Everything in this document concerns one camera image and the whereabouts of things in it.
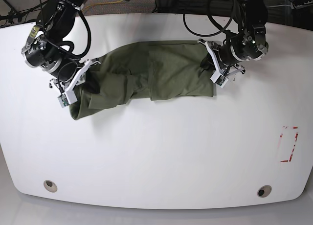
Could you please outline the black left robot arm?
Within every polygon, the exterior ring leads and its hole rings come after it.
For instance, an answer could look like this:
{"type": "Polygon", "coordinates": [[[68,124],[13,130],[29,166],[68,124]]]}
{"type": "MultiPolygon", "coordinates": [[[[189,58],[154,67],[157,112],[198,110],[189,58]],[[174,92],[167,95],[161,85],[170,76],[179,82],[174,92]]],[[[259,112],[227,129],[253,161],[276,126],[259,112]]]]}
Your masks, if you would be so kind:
{"type": "Polygon", "coordinates": [[[213,0],[207,0],[207,17],[218,29],[216,33],[199,34],[192,31],[186,23],[185,14],[182,19],[185,28],[195,36],[213,37],[225,34],[222,45],[211,43],[210,48],[217,57],[220,69],[227,72],[231,67],[242,61],[260,60],[268,52],[266,41],[266,23],[268,10],[263,0],[231,0],[230,19],[225,26],[217,23],[210,5],[213,0]]]}

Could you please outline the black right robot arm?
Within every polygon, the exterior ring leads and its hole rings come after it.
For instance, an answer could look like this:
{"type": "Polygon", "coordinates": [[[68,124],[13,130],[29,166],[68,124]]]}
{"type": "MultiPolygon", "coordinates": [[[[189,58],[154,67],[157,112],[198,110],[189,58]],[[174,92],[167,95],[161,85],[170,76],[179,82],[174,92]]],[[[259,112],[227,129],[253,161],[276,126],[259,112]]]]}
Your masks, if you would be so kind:
{"type": "Polygon", "coordinates": [[[63,86],[70,82],[79,69],[80,60],[91,47],[91,30],[82,9],[87,0],[48,0],[41,3],[36,24],[31,29],[21,54],[31,68],[41,67],[56,79],[56,86],[63,92],[63,86]],[[75,45],[64,38],[72,30],[75,18],[79,16],[87,30],[87,45],[80,54],[74,54],[75,45]]]}

